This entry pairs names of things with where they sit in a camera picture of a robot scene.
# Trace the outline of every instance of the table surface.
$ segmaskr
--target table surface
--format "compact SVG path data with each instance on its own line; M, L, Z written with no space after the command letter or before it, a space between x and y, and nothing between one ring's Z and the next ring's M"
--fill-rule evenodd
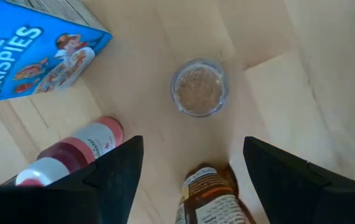
M241 197L264 220L242 144L245 136L273 139L265 124L265 97L254 88L262 86L262 74L271 73L260 64L282 55L281 63L300 67L283 0L83 2L115 38L73 87L0 101L0 183L51 144L109 115L120 121L126 139L144 136L131 223L171 223L184 176L204 161L234 163ZM226 106L209 118L180 113L170 96L173 73L196 57L220 62L229 80ZM267 63L274 68L280 62Z

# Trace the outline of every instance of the bottle label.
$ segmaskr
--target bottle label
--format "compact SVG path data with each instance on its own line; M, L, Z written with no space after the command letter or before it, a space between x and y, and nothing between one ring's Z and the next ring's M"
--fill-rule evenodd
M96 122L76 131L72 137L83 141L92 150L95 159L110 152L116 146L115 137L110 128Z

